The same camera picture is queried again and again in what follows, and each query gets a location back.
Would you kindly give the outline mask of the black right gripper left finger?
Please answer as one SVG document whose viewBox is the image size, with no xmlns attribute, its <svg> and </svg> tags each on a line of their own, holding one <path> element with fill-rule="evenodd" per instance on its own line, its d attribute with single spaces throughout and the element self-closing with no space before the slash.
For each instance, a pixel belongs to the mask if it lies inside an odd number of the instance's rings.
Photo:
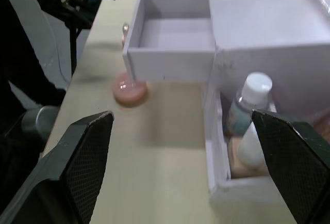
<svg viewBox="0 0 330 224">
<path fill-rule="evenodd" d="M 114 115 L 72 123 L 1 214 L 1 223 L 89 223 L 106 170 Z"/>
</svg>

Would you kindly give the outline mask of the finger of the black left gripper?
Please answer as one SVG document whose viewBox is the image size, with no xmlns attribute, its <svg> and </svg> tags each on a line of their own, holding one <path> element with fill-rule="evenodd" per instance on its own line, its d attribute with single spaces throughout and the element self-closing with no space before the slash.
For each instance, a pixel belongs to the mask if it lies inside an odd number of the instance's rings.
<svg viewBox="0 0 330 224">
<path fill-rule="evenodd" d="M 67 27 L 91 28 L 92 21 L 67 3 L 59 4 L 60 20 Z"/>
</svg>

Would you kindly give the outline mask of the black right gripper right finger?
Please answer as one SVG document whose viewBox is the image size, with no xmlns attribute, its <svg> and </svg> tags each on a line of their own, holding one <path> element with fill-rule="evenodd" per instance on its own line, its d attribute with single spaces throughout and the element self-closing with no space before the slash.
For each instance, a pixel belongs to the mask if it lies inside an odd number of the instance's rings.
<svg viewBox="0 0 330 224">
<path fill-rule="evenodd" d="M 297 118 L 254 110 L 269 174 L 297 223 L 329 223 L 329 143 Z"/>
</svg>

